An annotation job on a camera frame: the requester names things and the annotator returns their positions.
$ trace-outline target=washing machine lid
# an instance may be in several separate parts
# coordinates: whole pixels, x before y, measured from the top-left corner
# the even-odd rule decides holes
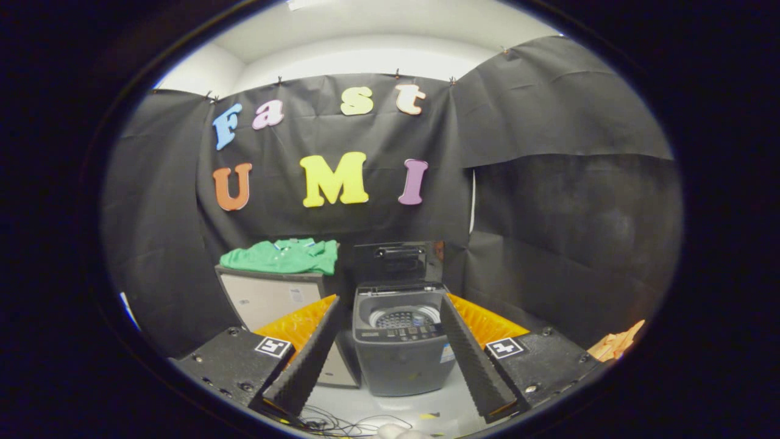
[[[357,284],[441,281],[443,261],[433,241],[388,242],[354,247]]]

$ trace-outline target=top-load washing machine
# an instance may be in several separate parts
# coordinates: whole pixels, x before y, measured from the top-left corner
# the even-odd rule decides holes
[[[455,365],[439,310],[447,294],[434,243],[357,246],[353,338],[371,394],[440,389]]]

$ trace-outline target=white cloth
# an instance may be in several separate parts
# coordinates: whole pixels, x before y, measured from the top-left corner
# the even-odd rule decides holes
[[[408,430],[400,425],[388,423],[379,427],[377,433],[370,439],[434,439],[433,436],[417,430]]]

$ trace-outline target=washing machine control panel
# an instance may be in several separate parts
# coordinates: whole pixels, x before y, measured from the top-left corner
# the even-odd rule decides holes
[[[442,335],[444,335],[444,327],[441,323],[419,327],[356,330],[356,336],[360,341],[377,341],[385,343],[430,340],[431,338],[440,337]]]

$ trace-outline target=washing machine drum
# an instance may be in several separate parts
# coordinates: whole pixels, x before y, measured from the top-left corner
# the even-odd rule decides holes
[[[368,324],[379,329],[423,327],[440,323],[439,312],[432,306],[396,306],[371,313]]]

